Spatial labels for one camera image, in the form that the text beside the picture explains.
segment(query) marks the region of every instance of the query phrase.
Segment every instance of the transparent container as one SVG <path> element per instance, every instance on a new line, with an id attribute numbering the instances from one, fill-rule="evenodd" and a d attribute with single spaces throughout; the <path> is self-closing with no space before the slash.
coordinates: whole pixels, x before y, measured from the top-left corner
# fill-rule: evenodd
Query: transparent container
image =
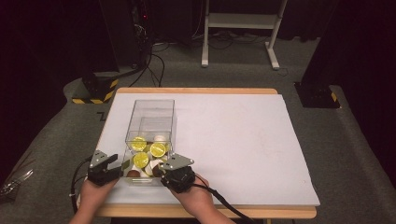
<path id="1" fill-rule="evenodd" d="M 133 185 L 162 186 L 159 163 L 175 151 L 174 100 L 136 100 L 126 134 L 124 179 Z"/>

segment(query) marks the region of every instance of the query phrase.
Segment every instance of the lemon slice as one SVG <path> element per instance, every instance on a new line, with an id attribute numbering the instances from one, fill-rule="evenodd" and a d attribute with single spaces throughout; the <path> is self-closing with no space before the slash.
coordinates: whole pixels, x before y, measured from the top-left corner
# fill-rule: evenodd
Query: lemon slice
<path id="1" fill-rule="evenodd" d="M 132 139 L 131 148 L 135 151 L 143 151 L 148 143 L 144 137 L 137 136 Z"/>
<path id="2" fill-rule="evenodd" d="M 134 155 L 134 165 L 137 168 L 144 168 L 149 164 L 149 156 L 146 152 L 138 152 Z"/>
<path id="3" fill-rule="evenodd" d="M 163 155 L 165 155 L 166 147 L 162 143 L 153 143 L 149 148 L 149 151 L 154 157 L 162 157 Z"/>

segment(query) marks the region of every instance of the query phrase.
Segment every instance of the white tabletop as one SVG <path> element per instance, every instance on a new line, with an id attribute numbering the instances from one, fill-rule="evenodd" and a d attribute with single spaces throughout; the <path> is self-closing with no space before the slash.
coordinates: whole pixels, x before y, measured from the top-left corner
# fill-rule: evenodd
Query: white tabletop
<path id="1" fill-rule="evenodd" d="M 280 94 L 117 93 L 97 145 L 119 154 L 108 168 L 121 165 L 134 101 L 145 99 L 175 100 L 176 153 L 230 204 L 319 205 Z M 165 187 L 120 180 L 106 203 L 178 201 Z"/>

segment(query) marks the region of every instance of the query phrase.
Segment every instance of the dark background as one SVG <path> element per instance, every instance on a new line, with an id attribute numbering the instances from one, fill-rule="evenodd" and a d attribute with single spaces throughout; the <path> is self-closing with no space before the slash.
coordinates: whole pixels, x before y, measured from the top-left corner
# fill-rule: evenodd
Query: dark background
<path id="1" fill-rule="evenodd" d="M 201 1 L 166 2 L 170 3 L 159 1 L 152 7 L 154 32 L 188 46 L 199 24 Z M 322 37 L 309 64 L 317 71 L 311 80 L 343 88 L 367 141 L 396 186 L 396 34 L 392 28 L 396 7 L 390 0 L 341 0 L 338 6 L 337 2 L 290 0 L 278 37 L 299 36 L 302 41 Z M 211 11 L 274 13 L 278 5 L 276 0 L 243 4 L 212 0 Z M 201 21 L 197 34 L 203 26 Z M 106 69 L 115 59 L 98 1 L 2 1 L 0 30 L 3 182 L 38 132 L 66 103 L 64 85 L 81 77 L 74 62 L 80 55 L 69 47 L 90 58 L 90 67 Z"/>

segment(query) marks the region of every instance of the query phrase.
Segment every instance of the gray carpet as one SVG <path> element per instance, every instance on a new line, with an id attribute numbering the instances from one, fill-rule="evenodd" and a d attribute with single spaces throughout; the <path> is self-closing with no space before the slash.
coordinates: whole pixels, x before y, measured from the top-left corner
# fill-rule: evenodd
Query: gray carpet
<path id="1" fill-rule="evenodd" d="M 210 43 L 217 48 L 227 44 L 216 40 Z M 272 70 L 262 42 L 211 48 L 207 68 L 201 67 L 202 48 L 171 45 L 155 53 L 165 62 L 164 87 L 275 88 L 283 95 L 321 202 L 315 218 L 296 223 L 396 223 L 395 189 L 362 135 L 342 89 L 331 86 L 342 105 L 340 109 L 301 106 L 293 82 L 301 80 L 317 43 L 277 40 L 279 71 Z M 165 47 L 156 46 L 154 51 Z M 153 57 L 150 68 L 158 76 L 162 64 Z M 123 77 L 117 87 L 129 86 L 136 78 Z M 111 106 L 111 102 L 72 104 L 70 99 L 78 83 L 75 80 L 64 87 L 67 105 L 21 158 L 28 165 L 15 176 L 32 168 L 34 174 L 22 183 L 14 203 L 0 205 L 0 223 L 66 223 L 73 216 L 68 196 L 72 175 L 95 149 L 105 124 L 98 112 L 107 113 Z M 153 86 L 149 71 L 135 86 Z M 94 223 L 109 221 L 98 217 Z M 291 220 L 277 219 L 273 223 Z"/>

